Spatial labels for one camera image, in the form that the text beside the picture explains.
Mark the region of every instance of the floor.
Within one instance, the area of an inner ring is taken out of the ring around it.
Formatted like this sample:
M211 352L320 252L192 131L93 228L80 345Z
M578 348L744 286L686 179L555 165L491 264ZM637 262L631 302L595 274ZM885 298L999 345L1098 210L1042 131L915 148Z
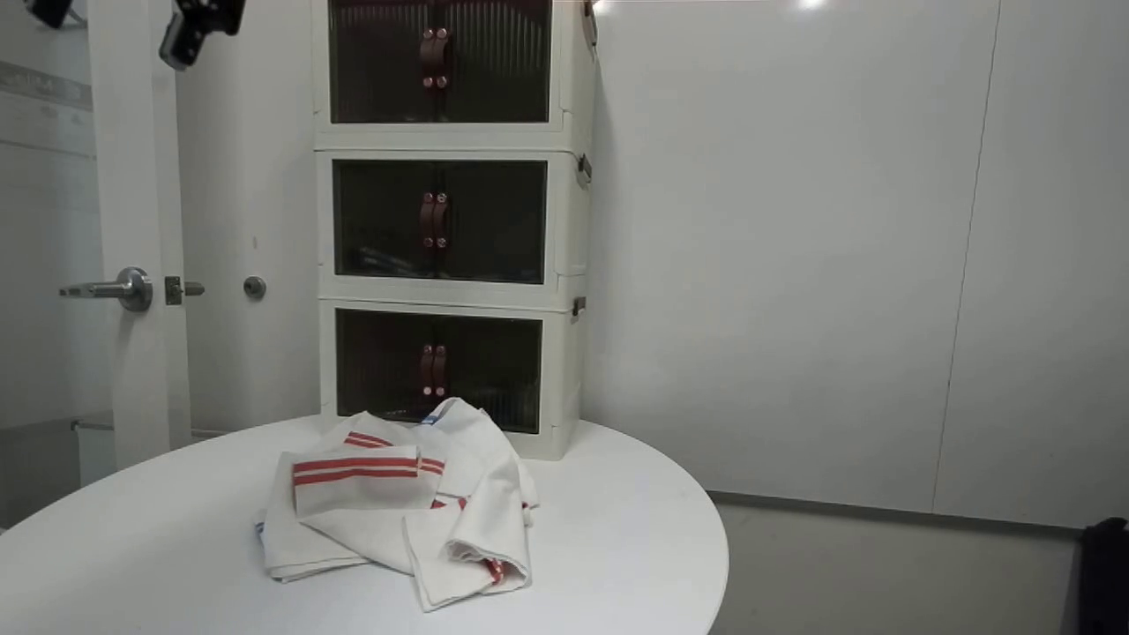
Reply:
M1076 545L722 504L729 598L714 635L1074 635Z

